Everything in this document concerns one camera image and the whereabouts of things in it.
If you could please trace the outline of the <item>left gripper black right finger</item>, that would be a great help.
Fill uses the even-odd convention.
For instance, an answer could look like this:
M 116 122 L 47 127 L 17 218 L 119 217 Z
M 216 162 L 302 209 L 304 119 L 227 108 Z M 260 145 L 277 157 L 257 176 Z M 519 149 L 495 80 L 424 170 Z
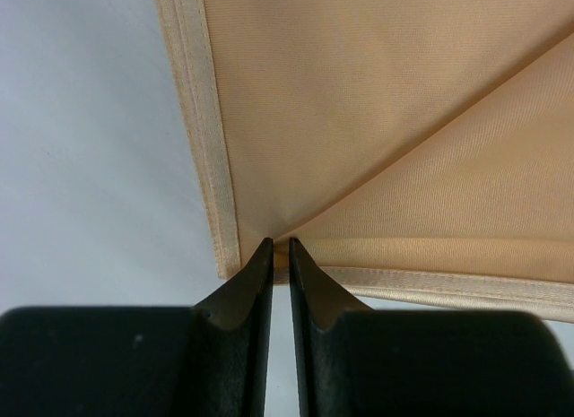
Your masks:
M 304 416 L 570 416 L 573 376 L 524 312 L 375 310 L 289 245 Z

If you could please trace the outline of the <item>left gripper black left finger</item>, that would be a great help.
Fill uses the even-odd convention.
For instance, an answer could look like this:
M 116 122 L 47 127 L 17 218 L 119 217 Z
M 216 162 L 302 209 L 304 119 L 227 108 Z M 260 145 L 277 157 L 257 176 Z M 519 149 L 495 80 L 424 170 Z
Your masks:
M 260 416 L 273 242 L 191 307 L 19 307 L 1 317 L 4 416 Z

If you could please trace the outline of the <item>peach cloth napkin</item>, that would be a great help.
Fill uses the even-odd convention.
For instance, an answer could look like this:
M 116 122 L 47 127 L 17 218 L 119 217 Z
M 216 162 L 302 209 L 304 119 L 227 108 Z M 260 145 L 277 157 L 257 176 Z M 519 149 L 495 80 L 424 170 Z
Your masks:
M 156 0 L 217 273 L 573 318 L 573 0 Z

